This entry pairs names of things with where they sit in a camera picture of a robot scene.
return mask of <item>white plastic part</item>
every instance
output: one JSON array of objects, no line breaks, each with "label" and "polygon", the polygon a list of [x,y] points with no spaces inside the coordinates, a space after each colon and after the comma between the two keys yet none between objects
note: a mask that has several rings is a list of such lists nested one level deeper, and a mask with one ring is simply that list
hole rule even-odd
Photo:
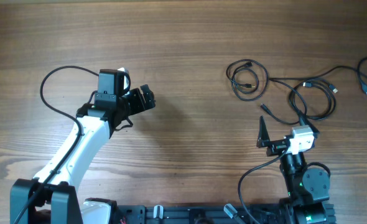
[{"label": "white plastic part", "polygon": [[[55,174],[49,181],[49,184],[55,185],[65,181],[69,185],[74,186],[76,191],[96,153],[108,142],[110,136],[107,121],[102,121],[99,118],[91,116],[84,116],[77,118],[77,120],[81,123],[83,134],[73,152],[59,169],[59,173]],[[48,164],[36,173],[34,178],[39,178],[39,182],[43,182],[49,176],[51,170],[55,169],[55,166],[62,160],[62,157],[72,146],[77,137],[77,131],[78,127],[74,124],[71,133],[60,149]]]},{"label": "white plastic part", "polygon": [[290,139],[290,147],[288,148],[287,153],[296,155],[299,152],[304,152],[310,149],[314,144],[314,132],[308,125],[292,128],[291,134],[293,135],[293,138]]},{"label": "white plastic part", "polygon": [[108,224],[111,207],[103,202],[84,202],[80,206],[84,224]]}]

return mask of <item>wooden tabletop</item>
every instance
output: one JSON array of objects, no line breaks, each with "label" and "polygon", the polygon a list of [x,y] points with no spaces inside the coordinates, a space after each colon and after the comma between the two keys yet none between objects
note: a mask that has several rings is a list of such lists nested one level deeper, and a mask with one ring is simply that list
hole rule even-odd
[{"label": "wooden tabletop", "polygon": [[[317,75],[334,65],[356,66],[367,56],[367,2],[177,1],[0,6],[0,223],[9,221],[9,191],[31,179],[63,143],[71,120],[40,100],[44,76],[62,65],[98,72],[126,67],[132,87],[148,84],[156,108],[132,116],[134,127],[114,133],[94,158],[78,191],[120,205],[238,204],[237,184],[266,162],[256,147],[259,117],[272,139],[295,120],[289,89],[270,83],[263,97],[244,102],[231,91],[226,67],[250,58],[271,77]],[[363,71],[367,74],[367,63]],[[242,82],[253,82],[241,75]],[[261,86],[264,78],[260,75]],[[314,121],[321,132],[308,162],[332,170],[330,202],[338,223],[367,223],[367,96],[354,72],[327,77],[337,109]],[[97,79],[63,70],[45,86],[54,107],[75,114]],[[301,89],[310,113],[327,106],[318,90]],[[248,203],[287,196],[275,163],[245,179]]]}]

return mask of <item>wooden table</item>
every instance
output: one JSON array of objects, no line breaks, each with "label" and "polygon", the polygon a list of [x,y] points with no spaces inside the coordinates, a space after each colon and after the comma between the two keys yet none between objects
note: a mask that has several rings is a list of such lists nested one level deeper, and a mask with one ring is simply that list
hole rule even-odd
[{"label": "wooden table", "polygon": [[[46,108],[43,77],[62,65],[129,69],[132,87],[149,84],[153,110],[132,117],[93,160],[78,191],[120,205],[238,204],[237,183],[266,162],[256,147],[265,103],[295,120],[288,89],[271,83],[254,102],[237,99],[225,77],[242,58],[261,62],[272,77],[316,75],[367,56],[367,2],[177,1],[0,6],[0,223],[9,221],[9,190],[30,179],[63,143],[73,123]],[[252,78],[242,75],[243,82]],[[350,71],[328,80],[339,89],[307,161],[332,170],[331,203],[339,223],[367,223],[367,96]],[[97,79],[78,70],[50,78],[45,97],[75,114]],[[310,113],[321,112],[321,91],[301,90]],[[290,131],[265,116],[270,136]],[[278,163],[243,183],[248,203],[287,196]]]}]

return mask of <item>wood grain surface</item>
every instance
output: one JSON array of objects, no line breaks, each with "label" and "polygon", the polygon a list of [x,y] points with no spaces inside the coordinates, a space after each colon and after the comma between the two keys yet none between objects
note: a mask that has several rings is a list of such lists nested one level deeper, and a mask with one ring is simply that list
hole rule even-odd
[{"label": "wood grain surface", "polygon": [[[256,148],[264,103],[294,120],[288,89],[271,83],[254,102],[237,99],[225,77],[235,60],[261,62],[272,77],[316,75],[367,56],[367,1],[178,1],[0,6],[0,223],[9,221],[9,190],[30,179],[63,143],[73,123],[46,108],[43,77],[62,65],[129,69],[157,106],[132,117],[93,160],[78,191],[120,205],[238,204],[246,170],[268,161]],[[251,77],[240,76],[251,82]],[[339,90],[308,162],[332,170],[330,202],[339,223],[367,223],[367,96],[353,72],[329,75]],[[97,79],[63,70],[45,97],[75,114]],[[326,108],[320,91],[301,90],[310,113]],[[270,136],[290,126],[265,116]],[[278,163],[243,183],[248,203],[274,203],[287,190]]]}]

